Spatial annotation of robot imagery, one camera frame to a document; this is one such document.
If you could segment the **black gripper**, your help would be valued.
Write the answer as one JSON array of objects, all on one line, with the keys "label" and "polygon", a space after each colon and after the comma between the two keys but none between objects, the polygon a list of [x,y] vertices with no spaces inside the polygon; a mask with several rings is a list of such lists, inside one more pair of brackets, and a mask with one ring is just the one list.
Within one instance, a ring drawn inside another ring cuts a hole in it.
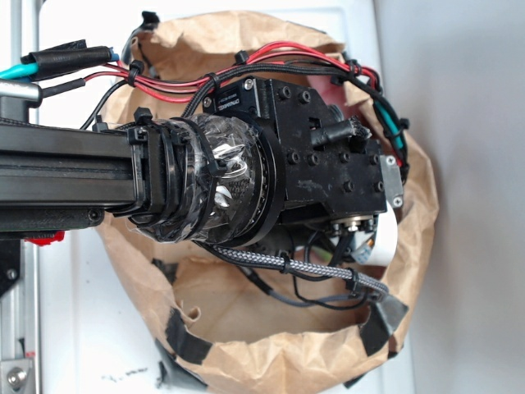
[{"label": "black gripper", "polygon": [[357,117],[345,119],[311,87],[248,77],[208,94],[203,110],[238,118],[257,134],[259,230],[343,222],[404,202],[396,160]]}]

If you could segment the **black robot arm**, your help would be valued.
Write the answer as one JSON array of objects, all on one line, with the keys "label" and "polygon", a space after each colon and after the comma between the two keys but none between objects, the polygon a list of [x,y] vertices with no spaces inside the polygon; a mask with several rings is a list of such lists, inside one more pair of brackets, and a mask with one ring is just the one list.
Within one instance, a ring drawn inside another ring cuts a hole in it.
[{"label": "black robot arm", "polygon": [[278,227],[374,231],[401,207],[394,158],[312,88],[249,77],[188,117],[91,131],[32,125],[43,90],[1,83],[1,236],[44,241],[128,218],[159,242],[237,247]]}]

